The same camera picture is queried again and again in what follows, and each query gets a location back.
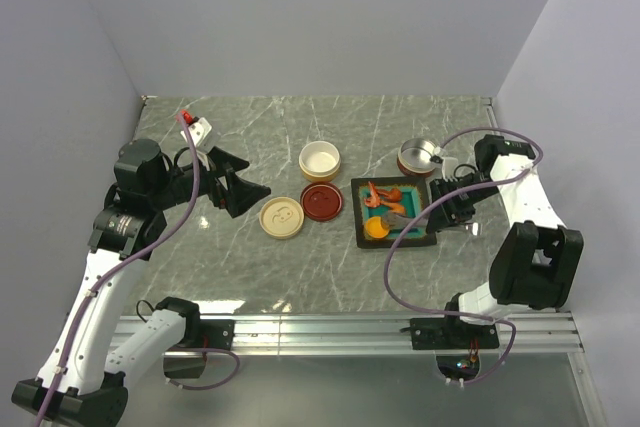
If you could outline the orange chicken drumstick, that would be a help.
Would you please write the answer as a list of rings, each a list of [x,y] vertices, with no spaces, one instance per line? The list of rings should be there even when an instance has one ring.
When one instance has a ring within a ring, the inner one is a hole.
[[[387,202],[382,200],[381,204],[388,208],[388,211],[400,216],[406,216],[406,208],[403,204],[397,202]]]

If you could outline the red toy shrimp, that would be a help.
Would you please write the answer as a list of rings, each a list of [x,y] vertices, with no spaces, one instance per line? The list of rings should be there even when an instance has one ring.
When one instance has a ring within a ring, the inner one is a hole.
[[[368,182],[368,189],[369,194],[364,199],[365,206],[372,209],[378,208],[381,205],[381,198],[376,186],[371,181]]]

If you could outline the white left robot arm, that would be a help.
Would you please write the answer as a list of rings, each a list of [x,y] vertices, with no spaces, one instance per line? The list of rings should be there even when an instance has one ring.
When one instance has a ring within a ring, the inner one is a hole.
[[[169,349],[204,351],[200,308],[167,297],[150,319],[119,347],[111,342],[134,284],[151,254],[177,231],[165,211],[194,209],[206,196],[231,217],[270,195],[245,181],[249,163],[218,148],[181,167],[150,139],[124,145],[114,165],[116,181],[96,216],[79,292],[59,340],[36,377],[19,381],[14,405],[63,426],[115,426],[130,391]]]

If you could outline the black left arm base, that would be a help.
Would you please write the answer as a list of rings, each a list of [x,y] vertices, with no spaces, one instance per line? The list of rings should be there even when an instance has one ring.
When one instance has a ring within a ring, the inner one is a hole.
[[[154,311],[164,310],[177,313],[186,320],[179,347],[231,350],[235,333],[234,320],[207,320],[201,315],[198,304],[175,297],[166,297],[154,307]]]

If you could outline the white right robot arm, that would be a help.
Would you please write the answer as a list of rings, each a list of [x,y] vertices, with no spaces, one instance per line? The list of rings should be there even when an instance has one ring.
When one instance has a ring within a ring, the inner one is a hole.
[[[540,154],[527,141],[487,134],[474,146],[475,168],[429,183],[433,202],[464,188],[428,214],[426,232],[462,227],[475,205],[501,198],[509,231],[489,268],[488,281],[453,297],[458,311],[441,323],[444,340],[466,345],[477,325],[527,310],[558,309],[566,303],[584,248],[580,231],[569,229],[552,208],[537,172]]]

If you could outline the orange egg tart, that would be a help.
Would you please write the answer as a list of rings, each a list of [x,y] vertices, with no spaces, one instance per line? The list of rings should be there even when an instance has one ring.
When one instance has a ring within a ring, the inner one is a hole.
[[[364,231],[370,238],[380,240],[386,238],[389,235],[390,228],[383,221],[381,216],[374,216],[365,221]]]

